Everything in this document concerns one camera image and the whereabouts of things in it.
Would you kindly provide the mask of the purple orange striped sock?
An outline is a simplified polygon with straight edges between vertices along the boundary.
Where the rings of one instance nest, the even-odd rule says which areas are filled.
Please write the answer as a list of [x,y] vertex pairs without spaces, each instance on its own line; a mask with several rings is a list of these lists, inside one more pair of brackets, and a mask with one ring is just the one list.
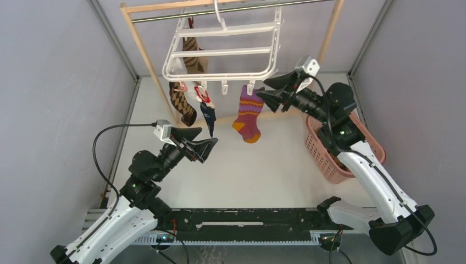
[[257,126],[257,118],[261,114],[264,101],[256,95],[253,90],[252,95],[247,93],[247,85],[242,86],[238,116],[234,120],[232,127],[241,135],[244,142],[253,144],[260,137],[261,132]]

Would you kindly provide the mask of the white plastic clip hanger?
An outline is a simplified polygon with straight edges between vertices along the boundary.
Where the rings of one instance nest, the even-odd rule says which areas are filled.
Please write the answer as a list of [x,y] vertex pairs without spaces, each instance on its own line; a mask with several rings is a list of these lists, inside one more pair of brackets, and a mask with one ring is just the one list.
[[[254,84],[258,80],[265,80],[277,73],[276,59],[278,57],[279,35],[282,23],[281,7],[276,7],[274,12],[274,21],[259,24],[247,24],[238,26],[227,26],[222,17],[218,16],[221,27],[209,27],[201,29],[189,29],[185,27],[186,18],[180,18],[175,30],[175,34],[169,48],[168,55],[165,59],[162,75],[172,82],[176,81],[199,81],[205,83],[207,81],[220,81],[222,83],[222,93],[228,91],[229,80],[248,80],[248,93],[252,93]],[[231,49],[212,49],[212,50],[195,50],[195,51],[178,51],[178,45],[181,40],[189,37],[229,37],[236,35],[248,35],[271,32],[271,44],[265,47],[251,48],[231,48]],[[176,73],[175,62],[181,61],[183,58],[201,59],[204,57],[224,57],[224,56],[249,56],[266,54],[268,56],[268,64],[264,70],[255,72],[239,72],[239,73]]]

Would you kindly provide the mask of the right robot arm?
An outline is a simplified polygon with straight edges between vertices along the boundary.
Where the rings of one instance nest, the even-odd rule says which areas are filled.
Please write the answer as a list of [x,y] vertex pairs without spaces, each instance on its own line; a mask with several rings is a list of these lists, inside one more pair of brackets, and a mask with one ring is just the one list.
[[316,93],[301,88],[309,78],[302,70],[268,78],[264,81],[267,89],[257,95],[273,112],[295,107],[321,122],[318,138],[322,145],[355,176],[375,205],[371,210],[333,196],[318,206],[318,223],[325,229],[339,224],[365,233],[386,255],[408,249],[410,242],[429,233],[433,210],[411,199],[375,157],[350,117],[356,108],[351,87],[336,82]]

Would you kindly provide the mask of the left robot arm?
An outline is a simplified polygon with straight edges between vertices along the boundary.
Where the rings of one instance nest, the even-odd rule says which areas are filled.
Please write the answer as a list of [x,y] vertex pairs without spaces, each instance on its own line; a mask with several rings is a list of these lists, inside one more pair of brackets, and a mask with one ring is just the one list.
[[158,197],[161,182],[183,159],[204,163],[218,139],[197,141],[202,128],[176,128],[167,120],[151,124],[163,142],[158,155],[142,150],[129,166],[130,177],[116,191],[106,211],[70,244],[55,246],[55,263],[111,263],[136,239],[153,229],[165,229],[172,221],[171,208]]

